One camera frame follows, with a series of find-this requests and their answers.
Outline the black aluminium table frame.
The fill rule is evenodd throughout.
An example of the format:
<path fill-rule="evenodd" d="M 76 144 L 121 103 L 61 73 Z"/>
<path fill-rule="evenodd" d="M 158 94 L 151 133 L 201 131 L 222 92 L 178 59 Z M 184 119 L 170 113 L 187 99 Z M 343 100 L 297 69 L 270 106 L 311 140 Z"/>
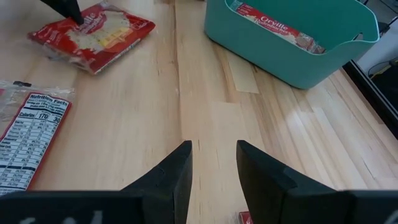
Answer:
<path fill-rule="evenodd" d="M 378 87 L 361 70 L 357 63 L 350 60 L 343 65 L 347 73 L 377 115 L 383 120 L 390 132 L 398 140 L 398 110 L 388 101 Z"/>

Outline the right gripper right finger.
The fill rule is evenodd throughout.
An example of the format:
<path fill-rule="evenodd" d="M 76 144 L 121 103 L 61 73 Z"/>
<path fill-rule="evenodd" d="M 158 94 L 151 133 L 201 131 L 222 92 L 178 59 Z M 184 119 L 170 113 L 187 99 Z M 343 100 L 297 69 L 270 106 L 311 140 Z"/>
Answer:
<path fill-rule="evenodd" d="M 350 196 L 244 140 L 236 145 L 239 181 L 254 224 L 344 224 Z"/>

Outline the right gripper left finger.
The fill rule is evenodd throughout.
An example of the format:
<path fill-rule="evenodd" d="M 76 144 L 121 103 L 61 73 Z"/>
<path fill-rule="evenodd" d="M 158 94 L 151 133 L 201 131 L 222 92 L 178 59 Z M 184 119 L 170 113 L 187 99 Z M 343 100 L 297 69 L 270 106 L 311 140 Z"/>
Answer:
<path fill-rule="evenodd" d="M 138 194 L 142 224 L 186 224 L 192 179 L 192 142 L 187 140 L 122 191 Z"/>

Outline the red butter popcorn bag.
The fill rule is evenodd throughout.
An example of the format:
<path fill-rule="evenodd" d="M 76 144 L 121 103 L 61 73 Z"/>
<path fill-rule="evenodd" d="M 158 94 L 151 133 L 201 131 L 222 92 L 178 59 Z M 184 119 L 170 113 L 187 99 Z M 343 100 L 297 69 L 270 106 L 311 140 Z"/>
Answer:
<path fill-rule="evenodd" d="M 0 197 L 32 185 L 74 97 L 73 88 L 0 80 Z"/>
<path fill-rule="evenodd" d="M 107 1 L 81 12 L 82 25 L 73 19 L 44 25 L 28 33 L 47 56 L 63 60 L 96 75 L 144 39 L 155 24 Z"/>
<path fill-rule="evenodd" d="M 246 3 L 243 3 L 239 0 L 234 0 L 229 7 L 251 22 L 267 29 L 273 34 L 278 35 L 284 40 L 303 50 L 306 50 L 307 52 L 313 54 L 323 54 L 326 51 L 326 49 L 322 47 L 313 37 L 271 18 L 270 16 Z"/>
<path fill-rule="evenodd" d="M 248 211 L 239 212 L 239 224 L 253 224 L 252 218 Z"/>

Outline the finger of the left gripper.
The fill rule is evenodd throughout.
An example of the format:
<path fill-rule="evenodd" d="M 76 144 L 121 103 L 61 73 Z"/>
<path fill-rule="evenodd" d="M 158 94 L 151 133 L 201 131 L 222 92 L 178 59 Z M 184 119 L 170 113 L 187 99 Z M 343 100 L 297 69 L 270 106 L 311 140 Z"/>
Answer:
<path fill-rule="evenodd" d="M 82 25 L 84 18 L 77 0 L 40 0 L 65 18 L 71 18 L 76 24 Z"/>

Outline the teal plastic basket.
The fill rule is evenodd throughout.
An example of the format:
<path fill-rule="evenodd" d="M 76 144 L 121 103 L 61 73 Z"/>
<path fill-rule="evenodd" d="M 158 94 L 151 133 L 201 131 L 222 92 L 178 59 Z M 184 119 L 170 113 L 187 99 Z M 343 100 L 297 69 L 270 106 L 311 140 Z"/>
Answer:
<path fill-rule="evenodd" d="M 232 8 L 234 1 L 313 37 L 325 53 L 307 52 L 251 22 Z M 358 0 L 207 0 L 205 33 L 300 89 L 314 87 L 379 40 L 376 15 Z"/>

